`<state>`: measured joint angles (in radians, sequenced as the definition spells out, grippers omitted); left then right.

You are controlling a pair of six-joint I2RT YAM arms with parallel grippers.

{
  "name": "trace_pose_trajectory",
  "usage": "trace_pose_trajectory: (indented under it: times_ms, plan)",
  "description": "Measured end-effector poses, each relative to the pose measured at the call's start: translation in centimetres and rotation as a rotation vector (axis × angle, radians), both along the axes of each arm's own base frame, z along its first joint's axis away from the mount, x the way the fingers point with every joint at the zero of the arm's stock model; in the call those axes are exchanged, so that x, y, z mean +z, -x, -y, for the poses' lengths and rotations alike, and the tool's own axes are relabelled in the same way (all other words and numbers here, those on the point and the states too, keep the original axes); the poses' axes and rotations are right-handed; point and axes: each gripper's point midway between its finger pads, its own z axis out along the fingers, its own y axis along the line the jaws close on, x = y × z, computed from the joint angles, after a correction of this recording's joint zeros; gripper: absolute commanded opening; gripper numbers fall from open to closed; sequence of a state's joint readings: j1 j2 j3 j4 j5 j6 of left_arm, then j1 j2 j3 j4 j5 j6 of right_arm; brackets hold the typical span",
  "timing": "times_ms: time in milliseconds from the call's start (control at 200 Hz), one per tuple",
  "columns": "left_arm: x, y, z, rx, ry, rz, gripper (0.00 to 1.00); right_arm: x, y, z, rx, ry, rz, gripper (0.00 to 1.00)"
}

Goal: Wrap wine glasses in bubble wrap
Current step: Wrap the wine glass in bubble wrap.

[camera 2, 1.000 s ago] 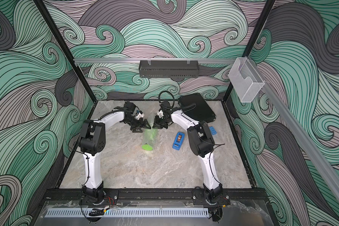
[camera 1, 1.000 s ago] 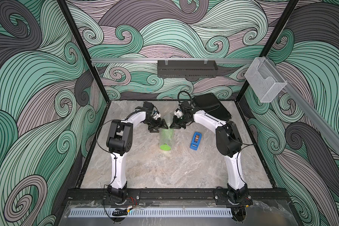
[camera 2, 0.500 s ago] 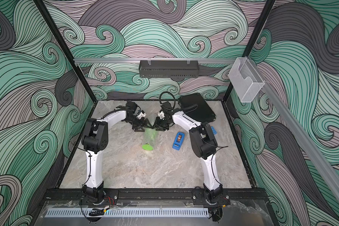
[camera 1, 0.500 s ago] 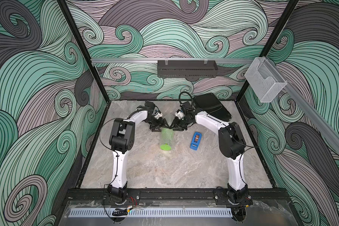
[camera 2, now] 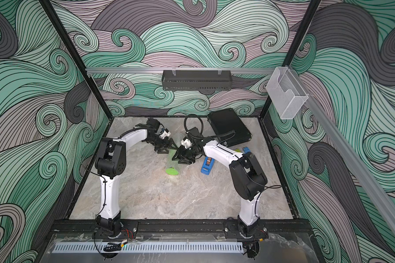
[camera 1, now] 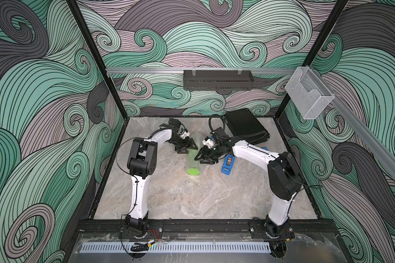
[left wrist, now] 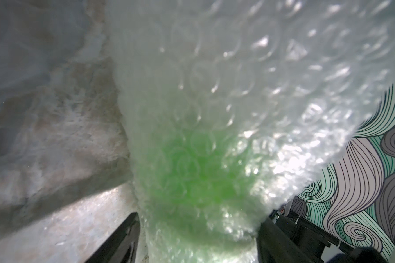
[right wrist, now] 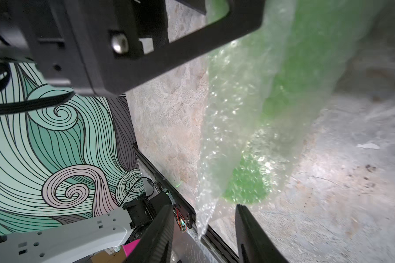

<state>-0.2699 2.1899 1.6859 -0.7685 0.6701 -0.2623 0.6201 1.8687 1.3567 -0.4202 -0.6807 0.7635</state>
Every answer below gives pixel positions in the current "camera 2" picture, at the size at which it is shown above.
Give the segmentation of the blue tape dispenser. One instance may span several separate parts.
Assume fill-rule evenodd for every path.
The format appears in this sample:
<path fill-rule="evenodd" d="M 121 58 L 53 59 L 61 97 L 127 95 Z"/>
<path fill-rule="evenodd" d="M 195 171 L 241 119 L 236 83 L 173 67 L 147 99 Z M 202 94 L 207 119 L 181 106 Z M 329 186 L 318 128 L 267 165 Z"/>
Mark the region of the blue tape dispenser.
<path fill-rule="evenodd" d="M 214 166 L 215 160 L 210 157 L 205 157 L 204 163 L 201 168 L 201 173 L 205 175 L 209 175 L 212 171 L 212 168 Z"/>

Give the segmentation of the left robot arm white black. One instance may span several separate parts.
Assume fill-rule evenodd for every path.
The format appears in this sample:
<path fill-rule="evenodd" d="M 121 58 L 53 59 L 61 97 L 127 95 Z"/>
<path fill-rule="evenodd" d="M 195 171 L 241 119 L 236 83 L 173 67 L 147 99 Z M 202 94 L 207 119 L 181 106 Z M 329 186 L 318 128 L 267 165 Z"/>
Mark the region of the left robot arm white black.
<path fill-rule="evenodd" d="M 170 131 L 154 118 L 140 123 L 116 138 L 103 138 L 99 143 L 95 168 L 101 183 L 101 208 L 95 216 L 96 224 L 116 237 L 122 232 L 119 189 L 122 173 L 127 168 L 126 153 L 139 142 L 154 147 L 158 154 L 168 154 L 177 146 Z"/>

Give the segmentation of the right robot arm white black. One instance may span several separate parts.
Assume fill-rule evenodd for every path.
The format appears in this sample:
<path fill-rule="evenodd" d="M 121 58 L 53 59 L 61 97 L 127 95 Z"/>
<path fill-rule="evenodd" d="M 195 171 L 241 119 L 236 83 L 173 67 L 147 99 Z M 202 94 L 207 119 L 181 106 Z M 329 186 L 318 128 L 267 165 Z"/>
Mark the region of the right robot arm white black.
<path fill-rule="evenodd" d="M 205 156 L 227 167 L 234 189 L 241 198 L 238 230 L 243 237 L 252 237 L 260 220 L 258 202 L 268 183 L 256 156 L 252 152 L 236 152 L 217 140 L 233 138 L 236 131 L 232 128 L 223 134 L 206 137 L 203 121 L 195 114 L 187 115 L 183 125 L 186 136 L 172 160 L 179 164 L 193 164 L 200 156 Z"/>

